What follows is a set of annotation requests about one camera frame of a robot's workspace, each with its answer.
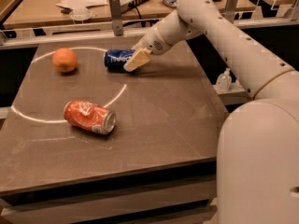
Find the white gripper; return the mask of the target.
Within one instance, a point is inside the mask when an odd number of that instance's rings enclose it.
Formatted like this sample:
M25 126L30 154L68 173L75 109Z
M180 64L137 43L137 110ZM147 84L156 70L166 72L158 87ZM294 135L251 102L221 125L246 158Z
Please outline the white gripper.
M138 67L148 63L151 60L151 53L153 55L161 55L171 48L172 46L164 41L160 31L155 27L151 27L145 35L132 46L135 53L126 62L123 68L127 72L132 72Z

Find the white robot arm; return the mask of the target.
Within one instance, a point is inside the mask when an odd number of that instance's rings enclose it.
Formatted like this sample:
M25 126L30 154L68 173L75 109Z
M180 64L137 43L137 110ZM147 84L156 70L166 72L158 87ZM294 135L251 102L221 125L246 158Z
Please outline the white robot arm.
M205 35L250 102L223 123L217 151L218 224L299 224L299 73L227 21L212 0L177 8L134 45L127 71Z

